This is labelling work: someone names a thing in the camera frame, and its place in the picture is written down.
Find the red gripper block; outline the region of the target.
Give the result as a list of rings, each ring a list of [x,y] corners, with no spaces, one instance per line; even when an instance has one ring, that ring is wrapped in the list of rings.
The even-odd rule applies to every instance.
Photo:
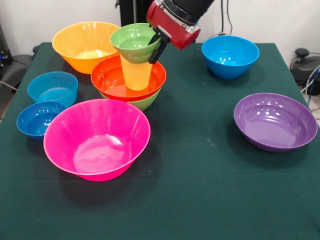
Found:
[[[154,0],[148,8],[146,19],[157,32],[148,46],[158,45],[148,59],[155,64],[170,42],[178,49],[194,43],[200,34],[198,20],[188,0]]]

